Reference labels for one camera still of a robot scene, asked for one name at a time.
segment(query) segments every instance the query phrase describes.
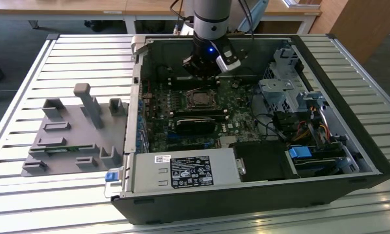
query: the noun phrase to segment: gray plastic block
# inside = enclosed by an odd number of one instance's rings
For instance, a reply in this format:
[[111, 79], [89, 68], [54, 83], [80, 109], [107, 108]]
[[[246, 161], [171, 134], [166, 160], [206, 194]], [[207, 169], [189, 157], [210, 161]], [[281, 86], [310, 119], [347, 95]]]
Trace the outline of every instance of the gray plastic block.
[[22, 169], [29, 173], [41, 173], [46, 170], [46, 164], [41, 160], [32, 159], [25, 161]]
[[99, 148], [95, 144], [91, 144], [85, 147], [80, 147], [78, 150], [82, 154], [98, 154], [99, 153]]
[[28, 154], [32, 155], [33, 158], [48, 157], [49, 153], [42, 149], [44, 147], [30, 147]]
[[41, 109], [45, 112], [45, 115], [49, 119], [53, 119], [53, 118], [61, 119], [61, 115], [58, 111], [65, 109], [65, 106], [58, 98], [46, 99]]
[[66, 145], [66, 139], [62, 137], [40, 138], [37, 141], [38, 146], [61, 146]]
[[114, 147], [111, 147], [110, 154], [107, 154], [105, 149], [101, 148], [99, 159], [101, 159], [102, 163], [105, 164], [105, 166], [107, 166], [107, 167], [114, 167], [121, 162], [121, 156], [117, 153], [117, 150]]
[[[50, 103], [57, 108], [64, 121], [54, 118], [49, 119], [48, 116], [44, 117], [26, 158], [28, 163], [32, 160], [42, 161], [46, 170], [30, 170], [28, 167], [28, 170], [22, 170], [21, 176], [97, 172], [119, 167], [127, 115], [111, 116], [110, 104], [98, 105], [101, 107], [98, 116], [103, 128], [97, 129], [90, 116], [82, 114], [82, 105], [66, 105], [58, 109], [61, 106], [57, 105], [57, 102], [50, 101]], [[127, 104], [122, 103], [121, 105], [126, 110]], [[102, 158], [99, 158], [102, 148], [109, 156], [102, 153]], [[94, 160], [94, 163], [90, 161], [93, 166], [78, 166], [77, 158], [81, 157], [91, 157]]]
[[82, 170], [87, 170], [89, 168], [95, 168], [98, 166], [98, 163], [93, 159], [91, 156], [89, 156], [89, 157], [77, 157], [76, 160], [77, 160], [76, 165]]
[[99, 117], [99, 105], [97, 99], [89, 95], [90, 86], [87, 83], [76, 84], [73, 94], [81, 99], [86, 113], [91, 123], [97, 129], [103, 128], [103, 123]]
[[70, 124], [66, 121], [46, 123], [44, 126], [44, 130], [46, 132], [48, 131], [69, 130], [69, 129], [70, 129]]
[[111, 116], [123, 116], [125, 115], [125, 109], [123, 109], [123, 106], [122, 106], [121, 99], [111, 98], [109, 103], [110, 103], [109, 108], [110, 108]]

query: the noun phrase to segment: barcode sticker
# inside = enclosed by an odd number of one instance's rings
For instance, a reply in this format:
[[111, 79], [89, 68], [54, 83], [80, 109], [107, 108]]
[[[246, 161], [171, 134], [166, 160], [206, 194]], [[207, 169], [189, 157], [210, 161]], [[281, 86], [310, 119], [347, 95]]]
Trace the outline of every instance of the barcode sticker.
[[155, 155], [154, 162], [155, 163], [170, 162], [170, 155]]

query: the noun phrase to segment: warning label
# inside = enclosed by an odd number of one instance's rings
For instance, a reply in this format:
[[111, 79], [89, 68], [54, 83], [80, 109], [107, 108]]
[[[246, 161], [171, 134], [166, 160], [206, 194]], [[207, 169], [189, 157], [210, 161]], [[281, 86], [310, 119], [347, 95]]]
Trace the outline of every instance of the warning label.
[[171, 158], [170, 177], [174, 189], [214, 185], [209, 156]]

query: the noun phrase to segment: blue tab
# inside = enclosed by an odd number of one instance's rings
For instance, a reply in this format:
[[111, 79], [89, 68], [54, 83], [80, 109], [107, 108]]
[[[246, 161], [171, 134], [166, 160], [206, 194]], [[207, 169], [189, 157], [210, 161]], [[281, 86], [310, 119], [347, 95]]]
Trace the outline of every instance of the blue tab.
[[293, 147], [289, 150], [289, 154], [291, 158], [311, 157], [310, 150], [306, 146]]
[[118, 172], [106, 172], [105, 182], [115, 182], [115, 181], [118, 181]]

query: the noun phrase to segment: floor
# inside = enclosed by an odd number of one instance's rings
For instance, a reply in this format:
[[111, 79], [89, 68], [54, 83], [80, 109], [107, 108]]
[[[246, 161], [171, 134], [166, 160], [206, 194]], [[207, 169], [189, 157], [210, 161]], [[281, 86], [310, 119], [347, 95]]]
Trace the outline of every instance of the floor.
[[[82, 21], [40, 21], [30, 29], [26, 21], [0, 21], [0, 67], [5, 78], [0, 81], [0, 120], [25, 78], [49, 33], [91, 34]], [[102, 34], [126, 33], [123, 22], [115, 22]], [[369, 62], [363, 65], [390, 95], [390, 36], [385, 39]]]

